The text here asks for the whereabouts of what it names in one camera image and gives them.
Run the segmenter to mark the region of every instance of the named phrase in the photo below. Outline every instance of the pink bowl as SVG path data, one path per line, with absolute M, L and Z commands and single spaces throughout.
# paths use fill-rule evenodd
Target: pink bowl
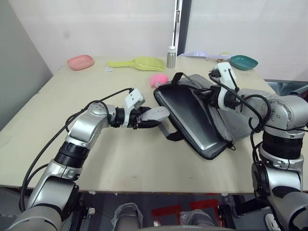
M 94 64 L 91 56 L 84 54 L 67 60 L 67 65 L 75 71 L 85 69 Z

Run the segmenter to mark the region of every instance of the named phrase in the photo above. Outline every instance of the white wall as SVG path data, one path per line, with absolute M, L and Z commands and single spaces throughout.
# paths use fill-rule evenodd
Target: white wall
M 165 56 L 174 0 L 10 0 L 29 37 L 55 73 L 80 54 Z
M 52 77 L 7 0 L 0 0 L 0 130 Z
M 264 79 L 308 81 L 307 0 L 192 0 L 185 52 L 256 59 Z

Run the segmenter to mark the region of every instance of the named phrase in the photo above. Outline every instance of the floor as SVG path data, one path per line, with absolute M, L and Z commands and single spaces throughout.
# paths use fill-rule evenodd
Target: floor
M 253 195 L 245 195 L 245 199 L 252 199 Z M 0 230 L 5 230 L 20 214 L 18 209 L 19 195 L 7 189 L 0 188 Z M 82 231 L 112 231 L 111 219 L 115 210 L 122 204 L 133 202 L 143 214 L 143 227 L 153 226 L 154 221 L 162 225 L 176 225 L 178 217 L 176 211 L 189 211 L 194 207 L 232 203 L 231 197 L 220 194 L 112 194 L 97 193 L 83 194 L 83 204 L 94 207 L 96 213 L 82 222 Z M 215 213 L 216 206 L 202 209 L 208 213 L 214 224 L 218 225 L 219 219 Z M 238 230 L 266 230 L 264 216 L 270 213 L 269 209 L 261 210 L 240 218 L 234 218 Z M 62 224 L 62 230 L 68 230 L 70 218 Z

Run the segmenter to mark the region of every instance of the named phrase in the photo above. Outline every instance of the pink sponge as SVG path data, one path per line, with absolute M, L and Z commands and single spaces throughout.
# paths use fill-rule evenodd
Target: pink sponge
M 165 74 L 155 74 L 150 78 L 150 84 L 152 88 L 158 88 L 159 85 L 165 84 L 168 82 L 168 76 Z

